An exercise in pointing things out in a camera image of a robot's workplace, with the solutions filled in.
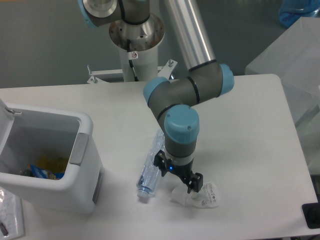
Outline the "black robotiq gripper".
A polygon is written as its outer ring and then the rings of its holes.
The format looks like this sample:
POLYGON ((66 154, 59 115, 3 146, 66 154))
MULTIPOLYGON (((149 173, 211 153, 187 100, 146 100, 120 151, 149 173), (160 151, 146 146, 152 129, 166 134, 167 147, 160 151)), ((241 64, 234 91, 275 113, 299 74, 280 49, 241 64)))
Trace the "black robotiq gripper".
POLYGON ((153 160, 153 165, 161 171, 164 177, 167 172, 176 175, 187 186, 187 193, 191 191, 198 193, 203 187, 203 175, 201 173, 193 173, 193 160, 185 165, 175 165, 171 159, 166 159, 165 152, 159 150, 153 160))

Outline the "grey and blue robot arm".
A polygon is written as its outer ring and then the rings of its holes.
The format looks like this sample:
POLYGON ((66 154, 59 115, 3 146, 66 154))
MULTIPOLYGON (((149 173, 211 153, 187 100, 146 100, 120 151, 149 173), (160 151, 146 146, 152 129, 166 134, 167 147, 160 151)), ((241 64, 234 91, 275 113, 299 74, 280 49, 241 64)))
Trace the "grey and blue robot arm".
POLYGON ((230 68, 216 60, 197 2, 165 2, 188 69, 186 78, 174 81, 158 76, 156 64, 138 64, 142 53, 154 50, 165 36, 164 24, 151 13, 148 0, 80 0, 78 5, 87 25, 109 25, 111 40, 125 53, 123 76, 146 81, 143 96, 165 137, 154 165, 162 175, 179 177, 189 192, 200 191, 203 175, 192 171, 200 131, 194 106, 230 92, 235 80, 230 68))

